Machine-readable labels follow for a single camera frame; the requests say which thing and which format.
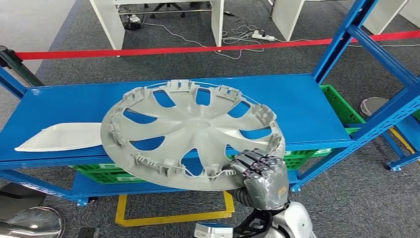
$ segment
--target white cable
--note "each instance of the white cable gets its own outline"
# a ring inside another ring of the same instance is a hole
[[[188,172],[189,173],[189,176],[192,176],[192,177],[195,177],[195,178],[206,178],[206,179],[213,179],[213,178],[217,178],[217,177],[219,177],[220,175],[222,175],[223,173],[227,173],[227,172],[231,172],[232,170],[222,170],[220,173],[218,173],[217,175],[215,175],[215,176],[197,176],[197,175],[194,175],[191,171],[189,171],[187,168],[184,168],[184,167],[178,167],[178,166],[174,166],[174,165],[167,165],[167,164],[163,164],[162,165],[163,167],[171,167],[171,168],[175,168],[175,169],[181,169],[181,170],[185,170],[186,172]]]
[[[171,35],[173,35],[173,36],[177,36],[177,37],[179,37],[179,38],[181,38],[182,40],[184,40],[184,41],[186,41],[186,42],[192,42],[192,43],[196,43],[197,45],[199,45],[199,46],[201,46],[201,47],[203,47],[203,48],[208,48],[207,46],[204,46],[204,45],[202,45],[200,42],[197,42],[197,41],[193,41],[193,40],[188,40],[188,39],[185,39],[185,37],[183,37],[183,36],[181,36],[181,35],[178,35],[178,34],[175,34],[175,33],[172,33],[165,25],[161,25],[161,24],[152,24],[152,23],[144,23],[145,25],[150,25],[150,26],[161,26],[161,27],[163,27],[167,32],[169,32],[169,34],[171,34]],[[237,30],[239,30],[240,28],[242,28],[242,27],[246,27],[248,30],[247,31],[245,31],[245,32],[236,32]],[[246,25],[242,25],[242,26],[239,26],[238,28],[234,28],[234,29],[231,29],[230,31],[233,33],[233,34],[237,34],[238,36],[231,36],[231,37],[226,37],[226,38],[222,38],[222,41],[223,41],[223,43],[225,43],[225,44],[235,44],[235,43],[237,43],[237,42],[239,42],[239,41],[246,41],[246,42],[254,42],[254,43],[258,43],[258,44],[260,44],[261,45],[261,43],[260,42],[258,42],[258,41],[254,41],[254,40],[248,40],[248,38],[253,34],[253,31],[254,30],[257,30],[257,27],[256,26],[254,26],[254,25],[250,25],[250,26],[246,26]],[[222,32],[222,36],[226,36],[228,33],[226,32],[226,31],[223,31]],[[260,49],[260,50],[253,50],[253,49],[244,49],[244,50],[246,50],[246,51],[253,51],[253,52],[264,52],[264,49]],[[238,60],[241,56],[242,56],[242,49],[241,50],[239,50],[239,55],[238,55],[238,57],[236,57],[236,58],[234,58],[234,57],[232,57],[232,56],[228,56],[228,55],[225,55],[225,54],[222,54],[222,53],[220,53],[220,52],[217,52],[217,51],[214,51],[216,54],[218,54],[218,55],[220,55],[220,56],[224,56],[224,57],[228,57],[228,58],[230,58],[230,59],[233,59],[233,60]]]
[[[152,24],[152,23],[144,23],[145,25],[150,25],[150,26],[161,26],[161,27],[163,27],[167,32],[169,32],[169,34],[171,34],[171,35],[173,35],[173,36],[177,36],[177,37],[179,37],[179,38],[181,38],[182,40],[184,40],[184,41],[186,41],[186,42],[192,42],[192,43],[195,43],[195,44],[197,44],[197,45],[199,45],[199,46],[201,46],[201,47],[203,47],[203,48],[208,48],[208,46],[204,46],[203,44],[201,44],[200,42],[197,42],[197,41],[193,41],[193,40],[188,40],[188,39],[186,39],[185,37],[183,37],[183,36],[181,36],[181,35],[178,35],[178,34],[175,34],[175,33],[172,33],[165,25],[161,25],[161,24]],[[245,31],[245,32],[236,32],[237,30],[239,30],[240,28],[242,28],[242,27],[245,27],[245,28],[247,28],[248,30],[247,31]],[[250,37],[250,36],[252,36],[252,34],[253,34],[253,31],[255,31],[255,30],[258,30],[258,28],[256,27],[256,26],[254,26],[254,25],[249,25],[249,26],[247,26],[247,25],[241,25],[241,26],[239,26],[239,27],[237,27],[237,28],[233,28],[233,29],[230,29],[230,31],[233,33],[233,34],[236,34],[237,36],[230,36],[230,37],[225,37],[225,38],[222,38],[222,42],[224,43],[224,44],[235,44],[235,43],[238,43],[238,42],[240,42],[240,41],[246,41],[246,42],[254,42],[254,43],[257,43],[257,44],[260,44],[261,45],[261,43],[259,42],[259,41],[255,41],[255,40],[248,40],[248,38]],[[223,36],[227,36],[227,32],[226,31],[222,31],[222,37]],[[274,39],[275,41],[280,41],[280,42],[297,42],[297,41],[313,41],[313,40],[308,40],[308,39],[298,39],[298,40],[293,40],[293,41],[282,41],[282,40],[279,40],[279,39],[277,39],[277,38],[275,38]],[[349,46],[351,46],[351,47],[362,47],[362,46],[356,46],[356,45],[349,45]],[[413,46],[420,46],[420,44],[417,44],[417,45],[380,45],[380,46],[382,46],[382,47],[413,47]],[[214,51],[216,54],[218,54],[218,55],[220,55],[220,56],[224,56],[224,57],[228,57],[228,58],[230,58],[230,59],[233,59],[233,60],[238,60],[241,56],[242,56],[242,51],[243,50],[246,50],[246,51],[253,51],[253,52],[264,52],[264,48],[261,48],[260,50],[253,50],[253,49],[241,49],[241,50],[239,50],[239,55],[238,55],[238,57],[236,57],[236,58],[234,58],[234,57],[232,57],[232,56],[228,56],[228,55],[225,55],[225,54],[222,54],[222,53],[220,53],[220,52],[217,52],[217,51]]]

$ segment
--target office chair base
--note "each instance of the office chair base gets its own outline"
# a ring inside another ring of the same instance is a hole
[[[64,235],[65,221],[63,217],[54,209],[49,207],[33,207],[19,212],[6,223],[18,228],[17,233],[12,237],[23,238],[42,237],[42,238],[61,238]]]
[[[45,193],[15,183],[0,189],[0,221],[6,221],[16,213],[39,206]]]

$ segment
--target power strip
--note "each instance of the power strip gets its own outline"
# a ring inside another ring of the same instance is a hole
[[[260,32],[258,30],[255,30],[254,33],[251,36],[254,39],[259,39],[259,40],[266,40],[266,41],[275,41],[276,38],[274,36],[269,36],[269,35],[261,35]]]

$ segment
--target gray carpet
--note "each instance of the gray carpet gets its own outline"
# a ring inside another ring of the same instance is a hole
[[[344,17],[350,2],[311,2],[303,7],[292,40],[329,38]],[[269,20],[264,0],[227,0],[226,10],[249,24],[263,28],[281,39]],[[225,17],[224,30],[240,25],[235,17]],[[164,24],[174,33],[214,45],[208,13],[157,15],[149,23]],[[397,16],[389,32],[416,30]],[[386,42],[418,44],[418,40]],[[156,26],[127,31],[124,48],[194,46],[169,35]],[[110,49],[101,26],[87,0],[77,0],[50,50]],[[176,54],[121,58],[45,60],[37,75],[47,85],[118,82],[155,79],[200,78],[237,75],[310,72],[325,46],[267,49],[264,53],[244,52],[239,60],[214,53]],[[420,73],[420,47],[387,48],[414,73]],[[325,81],[357,108],[372,96],[391,97],[398,83],[372,56],[361,48],[349,48]],[[10,112],[9,107],[1,112]],[[305,164],[313,165],[317,158]],[[392,173],[383,164],[397,159],[381,139],[375,139],[327,172],[308,183],[290,198],[308,209],[319,238],[417,238],[420,233],[420,164]],[[73,171],[66,167],[24,170],[25,173],[69,187]],[[122,228],[114,223],[117,197],[102,197],[87,207],[77,208],[63,199],[48,196],[44,205],[60,211],[67,221],[66,238],[74,238],[82,226],[96,226],[104,238],[192,237],[195,222]],[[127,202],[126,219],[156,215],[178,215],[223,209],[221,192],[178,192],[132,195]],[[232,218],[214,220],[238,225],[250,209],[235,203]]]

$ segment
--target green plastic crate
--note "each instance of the green plastic crate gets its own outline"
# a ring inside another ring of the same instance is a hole
[[[73,165],[71,168],[81,172],[82,174],[91,172],[119,172],[123,171],[117,164],[97,164],[97,165]]]
[[[420,110],[415,111],[411,115],[414,116],[420,122]]]
[[[360,124],[365,123],[365,120],[344,100],[343,97],[329,84],[320,86],[326,99],[330,103],[334,112],[337,114],[341,123],[343,124]],[[345,128],[350,135],[359,130],[359,128]],[[326,156],[331,153],[330,148],[319,150],[300,150],[300,151],[286,151],[284,160],[288,170],[298,169],[304,162],[311,157]]]
[[[350,106],[346,100],[329,84],[320,86],[322,92],[343,124],[360,124],[365,120]],[[347,132],[355,132],[359,128],[346,128]]]
[[[101,184],[146,182],[127,173],[116,164],[75,165],[70,167]]]
[[[120,169],[118,172],[99,172],[99,173],[82,173],[84,176],[96,181],[100,184],[115,184],[115,183],[137,183],[147,182],[139,177],[133,176],[126,171]]]

